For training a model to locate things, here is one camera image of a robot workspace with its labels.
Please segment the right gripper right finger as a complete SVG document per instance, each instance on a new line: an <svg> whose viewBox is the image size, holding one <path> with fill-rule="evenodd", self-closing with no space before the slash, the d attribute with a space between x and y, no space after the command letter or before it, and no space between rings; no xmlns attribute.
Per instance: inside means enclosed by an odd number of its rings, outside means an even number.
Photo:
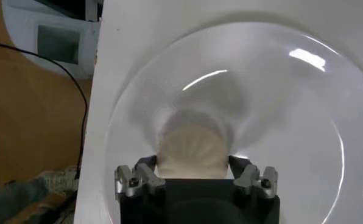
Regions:
<svg viewBox="0 0 363 224"><path fill-rule="evenodd" d="M278 172L274 167L267 166L260 175L260 170L249 159L231 155L228 164L234 176L233 184L245 195L256 194L259 198L277 196Z"/></svg>

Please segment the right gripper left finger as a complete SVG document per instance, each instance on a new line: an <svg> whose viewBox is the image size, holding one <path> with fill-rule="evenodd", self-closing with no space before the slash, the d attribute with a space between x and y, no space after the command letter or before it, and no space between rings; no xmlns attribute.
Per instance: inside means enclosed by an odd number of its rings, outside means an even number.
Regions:
<svg viewBox="0 0 363 224"><path fill-rule="evenodd" d="M141 196L144 188L150 195L163 195L166 181L155 174L156 166L156 155L140 158L132 169L128 165L118 166L115 170L115 199Z"/></svg>

